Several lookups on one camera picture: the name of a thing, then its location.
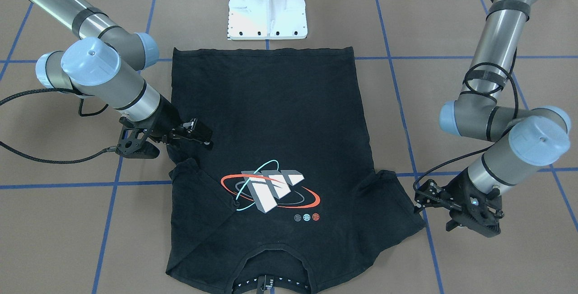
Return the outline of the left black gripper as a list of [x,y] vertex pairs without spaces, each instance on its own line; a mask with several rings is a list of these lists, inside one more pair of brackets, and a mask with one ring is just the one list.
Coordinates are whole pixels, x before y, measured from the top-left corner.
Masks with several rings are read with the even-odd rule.
[[439,187],[433,179],[428,179],[415,189],[414,208],[451,208],[452,203],[471,203],[477,205],[478,201],[497,202],[501,201],[500,189],[490,187],[489,192],[479,190],[469,176],[469,171],[464,170],[457,177],[454,177],[448,185]]

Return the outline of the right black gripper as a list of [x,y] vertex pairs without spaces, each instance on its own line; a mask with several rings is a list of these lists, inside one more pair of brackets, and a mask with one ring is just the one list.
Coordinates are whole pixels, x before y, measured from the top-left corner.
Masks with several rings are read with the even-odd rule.
[[144,146],[148,138],[172,140],[172,146],[181,148],[184,145],[196,144],[206,150],[212,150],[213,131],[199,119],[184,123],[177,109],[164,97],[161,97],[158,107],[148,118],[136,122],[136,128],[143,131],[143,138],[138,141]]

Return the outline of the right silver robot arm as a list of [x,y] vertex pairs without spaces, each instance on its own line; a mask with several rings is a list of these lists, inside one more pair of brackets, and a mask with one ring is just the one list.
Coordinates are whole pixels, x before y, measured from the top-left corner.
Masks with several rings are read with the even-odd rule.
[[43,55],[36,74],[46,92],[97,97],[120,113],[116,146],[126,158],[156,158],[157,143],[184,139],[211,146],[212,131],[198,119],[184,121],[177,109],[140,74],[159,58],[147,33],[129,33],[86,0],[29,0],[77,38],[66,51]]

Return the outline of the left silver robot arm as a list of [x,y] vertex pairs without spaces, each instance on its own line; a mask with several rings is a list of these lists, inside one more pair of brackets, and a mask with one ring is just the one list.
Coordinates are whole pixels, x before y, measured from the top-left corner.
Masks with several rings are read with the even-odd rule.
[[496,226],[501,196],[570,148],[569,115],[555,106],[521,109],[512,77],[517,46],[537,0],[490,1],[460,95],[443,105],[439,125],[446,133],[491,145],[445,187],[432,180],[414,184],[414,212],[446,208],[453,214],[450,226],[471,221]]

